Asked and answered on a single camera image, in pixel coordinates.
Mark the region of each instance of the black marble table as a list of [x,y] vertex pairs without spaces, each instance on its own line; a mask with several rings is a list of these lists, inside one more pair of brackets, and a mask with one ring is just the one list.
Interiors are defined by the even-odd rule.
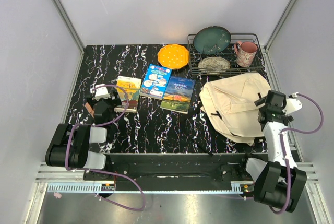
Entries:
[[[150,64],[158,65],[157,53],[164,45],[89,45],[82,61],[66,122],[92,123],[84,107],[84,95],[93,86],[116,84],[117,77],[144,79]],[[192,77],[189,67],[172,75],[196,80],[190,111],[199,101],[199,93],[208,81],[218,76]],[[234,143],[217,133],[205,113],[195,114],[185,122],[180,114],[160,108],[160,100],[139,98],[137,113],[125,117],[108,129],[107,142],[95,146],[103,153],[213,153],[267,152],[265,141],[255,140],[252,146]]]

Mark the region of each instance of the canvas bag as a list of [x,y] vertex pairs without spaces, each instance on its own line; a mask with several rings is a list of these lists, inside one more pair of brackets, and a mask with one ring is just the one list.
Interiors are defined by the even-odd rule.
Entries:
[[264,97],[270,86],[259,73],[246,73],[208,82],[199,94],[201,108],[216,131],[238,142],[254,142],[263,136],[254,101]]

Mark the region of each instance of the white wall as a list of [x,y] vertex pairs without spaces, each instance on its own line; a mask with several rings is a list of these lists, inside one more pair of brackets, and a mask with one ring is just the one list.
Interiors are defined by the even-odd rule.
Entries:
[[[306,161],[314,163],[320,186],[334,219],[334,0],[298,0],[269,52],[285,93],[298,91],[322,107],[320,132],[298,135]],[[298,129],[312,130],[319,113],[305,102],[294,115]]]
[[289,0],[62,0],[84,44],[186,43],[207,26],[252,32],[262,44]]
[[0,222],[20,223],[80,53],[51,0],[0,0]]

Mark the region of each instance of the reflective metal surface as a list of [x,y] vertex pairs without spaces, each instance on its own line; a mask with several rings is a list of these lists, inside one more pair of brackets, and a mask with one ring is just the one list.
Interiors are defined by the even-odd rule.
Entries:
[[[315,223],[308,198],[303,193],[295,212],[273,214],[268,206],[238,195],[148,194],[144,212],[133,212],[99,201],[93,194],[62,194],[56,199],[47,193],[39,224],[86,223]],[[140,207],[138,194],[114,194],[114,201]]]

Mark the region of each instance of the scalloped orange plate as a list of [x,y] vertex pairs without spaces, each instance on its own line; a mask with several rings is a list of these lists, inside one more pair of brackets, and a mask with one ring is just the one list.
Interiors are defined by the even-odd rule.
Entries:
[[181,45],[166,45],[158,52],[158,61],[163,67],[180,69],[188,64],[188,50]]

